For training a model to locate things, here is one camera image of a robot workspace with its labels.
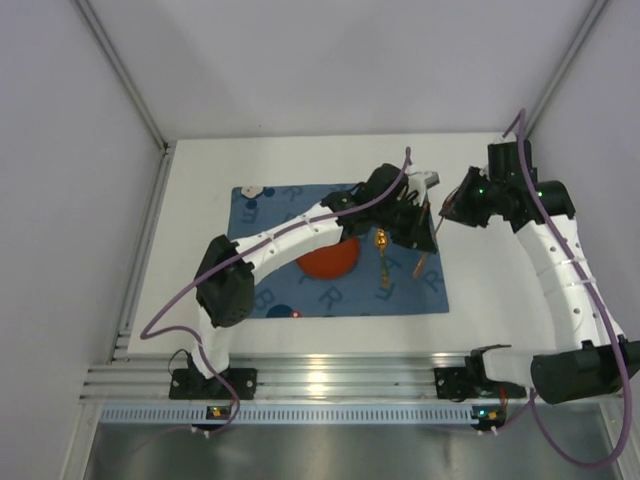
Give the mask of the gold ornate spoon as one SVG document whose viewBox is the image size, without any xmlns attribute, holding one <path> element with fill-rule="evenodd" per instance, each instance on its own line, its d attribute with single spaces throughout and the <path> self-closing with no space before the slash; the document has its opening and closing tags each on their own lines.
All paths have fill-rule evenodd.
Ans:
<svg viewBox="0 0 640 480">
<path fill-rule="evenodd" d="M 389 245 L 389 240 L 386 232 L 383 229 L 377 229 L 374 237 L 374 245 L 378 250 L 380 256 L 380 265 L 381 265 L 381 286 L 384 289 L 388 289 L 391 285 L 390 277 L 389 277 L 389 269 L 386 262 L 386 249 Z"/>
</svg>

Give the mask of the blue letter-print cloth napkin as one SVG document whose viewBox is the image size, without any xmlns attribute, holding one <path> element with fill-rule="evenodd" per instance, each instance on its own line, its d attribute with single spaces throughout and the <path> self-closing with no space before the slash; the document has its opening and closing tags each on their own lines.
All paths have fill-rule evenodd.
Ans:
<svg viewBox="0 0 640 480">
<path fill-rule="evenodd" d="M 350 184 L 234 187 L 227 236 L 239 239 L 272 229 L 308 210 L 333 191 Z M 256 287 L 252 318 L 402 316 L 447 313 L 449 302 L 440 256 L 428 256 L 419 279 L 413 270 L 421 252 L 389 244 L 385 257 L 391 285 L 381 286 L 381 265 L 374 232 L 357 237 L 356 266 L 334 280 L 314 279 L 296 260 Z"/>
</svg>

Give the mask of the red round plastic plate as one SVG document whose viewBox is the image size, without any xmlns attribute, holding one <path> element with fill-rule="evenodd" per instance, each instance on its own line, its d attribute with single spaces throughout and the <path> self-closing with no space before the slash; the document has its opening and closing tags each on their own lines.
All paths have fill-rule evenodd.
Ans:
<svg viewBox="0 0 640 480">
<path fill-rule="evenodd" d="M 351 238 L 305 254 L 296 264 L 311 278 L 334 280 L 348 274 L 356 266 L 359 255 L 360 241 Z"/>
</svg>

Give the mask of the copper-coloured fork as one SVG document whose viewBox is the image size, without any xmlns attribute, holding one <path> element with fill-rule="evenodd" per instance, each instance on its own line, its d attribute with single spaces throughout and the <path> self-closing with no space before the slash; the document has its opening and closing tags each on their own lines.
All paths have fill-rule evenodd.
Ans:
<svg viewBox="0 0 640 480">
<path fill-rule="evenodd" d="M 415 279 L 420 278 L 428 256 L 431 253 L 437 252 L 437 234 L 444 220 L 445 218 L 440 216 L 440 220 L 437 222 L 437 225 L 435 228 L 432 228 L 431 202 L 425 198 L 419 207 L 417 223 L 412 227 L 412 233 L 415 235 L 415 238 L 412 240 L 412 248 L 421 252 L 421 257 L 413 270 L 413 277 Z"/>
</svg>

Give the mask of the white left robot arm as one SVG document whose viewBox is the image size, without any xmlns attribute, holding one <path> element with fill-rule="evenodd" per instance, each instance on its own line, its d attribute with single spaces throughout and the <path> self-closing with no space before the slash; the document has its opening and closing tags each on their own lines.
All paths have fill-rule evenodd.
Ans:
<svg viewBox="0 0 640 480">
<path fill-rule="evenodd" d="M 257 285 L 306 254 L 372 229 L 385 231 L 402 248 L 436 252 L 426 204 L 438 182 L 433 171 L 402 171 L 385 163 L 367 181 L 329 193 L 281 225 L 235 240 L 214 238 L 196 273 L 200 337 L 190 369 L 205 380 L 224 372 L 230 349 L 226 332 L 253 311 Z"/>
</svg>

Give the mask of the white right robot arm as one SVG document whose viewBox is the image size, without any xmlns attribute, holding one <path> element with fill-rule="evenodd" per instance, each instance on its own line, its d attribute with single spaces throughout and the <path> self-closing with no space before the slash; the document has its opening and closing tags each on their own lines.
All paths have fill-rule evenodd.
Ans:
<svg viewBox="0 0 640 480">
<path fill-rule="evenodd" d="M 592 299 L 596 280 L 578 235 L 575 207 L 560 181 L 539 181 L 531 145 L 495 143 L 488 164 L 471 167 L 440 211 L 451 222 L 486 227 L 501 216 L 530 258 L 549 308 L 556 347 L 536 353 L 507 345 L 471 351 L 465 363 L 483 383 L 533 388 L 548 404 L 618 392 L 622 379 L 611 342 L 617 340 L 630 376 L 639 370 L 639 344 L 619 325 L 605 327 Z"/>
</svg>

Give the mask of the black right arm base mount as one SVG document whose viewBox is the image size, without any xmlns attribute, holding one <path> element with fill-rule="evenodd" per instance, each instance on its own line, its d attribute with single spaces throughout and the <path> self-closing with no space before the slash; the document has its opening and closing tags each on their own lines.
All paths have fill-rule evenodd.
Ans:
<svg viewBox="0 0 640 480">
<path fill-rule="evenodd" d="M 433 370 L 438 399 L 461 403 L 468 399 L 524 399 L 524 387 L 505 381 L 490 380 L 484 370 L 483 355 L 494 349 L 507 348 L 495 344 L 473 349 L 464 357 L 462 367 L 437 367 Z"/>
</svg>

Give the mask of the aluminium front rail frame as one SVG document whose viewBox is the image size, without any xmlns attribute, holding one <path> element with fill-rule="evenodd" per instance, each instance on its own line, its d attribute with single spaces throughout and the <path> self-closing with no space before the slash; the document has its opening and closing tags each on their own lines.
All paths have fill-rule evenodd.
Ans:
<svg viewBox="0 0 640 480">
<path fill-rule="evenodd" d="M 455 353 L 422 355 L 235 355 L 233 368 L 250 368 L 256 378 L 235 387 L 248 389 L 258 402 L 431 401 L 436 398 L 435 370 L 462 367 Z M 116 357 L 89 368 L 80 399 L 161 401 L 177 382 L 174 371 L 187 366 L 186 355 Z"/>
</svg>

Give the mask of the right aluminium corner post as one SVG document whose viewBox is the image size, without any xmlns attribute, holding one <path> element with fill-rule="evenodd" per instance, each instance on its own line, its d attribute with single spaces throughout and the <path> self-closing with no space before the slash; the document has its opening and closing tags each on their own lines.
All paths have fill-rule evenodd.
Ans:
<svg viewBox="0 0 640 480">
<path fill-rule="evenodd" d="M 594 0 L 588 2 L 585 13 L 582 15 L 578 25 L 570 36 L 566 47 L 562 50 L 551 74 L 537 96 L 532 110 L 527 114 L 526 127 L 524 130 L 525 138 L 529 138 L 535 129 L 541 125 L 546 111 L 569 77 L 571 70 L 585 50 L 590 38 L 605 17 L 611 4 L 612 2 L 609 0 Z"/>
</svg>

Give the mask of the aluminium corner post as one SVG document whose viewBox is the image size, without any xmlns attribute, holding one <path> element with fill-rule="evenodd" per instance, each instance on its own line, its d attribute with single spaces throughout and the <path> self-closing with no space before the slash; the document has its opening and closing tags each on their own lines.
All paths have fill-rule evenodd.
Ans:
<svg viewBox="0 0 640 480">
<path fill-rule="evenodd" d="M 526 127 L 524 130 L 525 138 L 529 138 L 535 129 L 541 125 L 546 111 L 569 77 L 571 70 L 585 50 L 590 38 L 605 17 L 611 4 L 612 2 L 609 0 L 594 0 L 588 2 L 585 13 L 582 15 L 578 25 L 570 36 L 566 47 L 562 50 L 551 74 L 537 96 L 532 110 L 527 114 Z"/>
<path fill-rule="evenodd" d="M 146 101 L 136 85 L 136 82 L 134 81 L 125 62 L 122 60 L 121 55 L 104 27 L 103 22 L 99 18 L 94 6 L 87 0 L 71 0 L 71 4 L 88 28 L 90 35 L 97 43 L 111 70 L 116 76 L 117 81 L 123 88 L 130 104 L 136 111 L 146 131 L 153 140 L 153 143 L 160 151 L 166 151 L 169 143 L 153 118 Z"/>
</svg>

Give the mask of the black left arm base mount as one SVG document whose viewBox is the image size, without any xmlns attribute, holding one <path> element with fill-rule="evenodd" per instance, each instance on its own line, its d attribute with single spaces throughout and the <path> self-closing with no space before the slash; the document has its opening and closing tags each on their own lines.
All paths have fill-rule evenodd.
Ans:
<svg viewBox="0 0 640 480">
<path fill-rule="evenodd" d="M 258 371 L 253 368 L 228 368 L 221 377 L 206 379 L 197 369 L 192 355 L 187 355 L 187 366 L 171 372 L 169 398 L 171 400 L 253 400 L 257 388 Z"/>
</svg>

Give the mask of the left aluminium corner post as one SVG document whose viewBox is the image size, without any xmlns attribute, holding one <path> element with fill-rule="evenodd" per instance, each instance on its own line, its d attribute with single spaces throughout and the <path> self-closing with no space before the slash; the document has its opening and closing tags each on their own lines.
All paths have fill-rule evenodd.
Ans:
<svg viewBox="0 0 640 480">
<path fill-rule="evenodd" d="M 97 43 L 111 70 L 116 76 L 117 81 L 123 88 L 130 104 L 136 111 L 146 131 L 153 140 L 153 143 L 160 151 L 166 151 L 169 143 L 153 118 L 146 101 L 136 85 L 136 82 L 134 81 L 125 62 L 122 60 L 121 55 L 104 27 L 103 22 L 99 18 L 94 6 L 87 0 L 71 0 L 71 4 L 88 28 L 90 35 Z"/>
</svg>

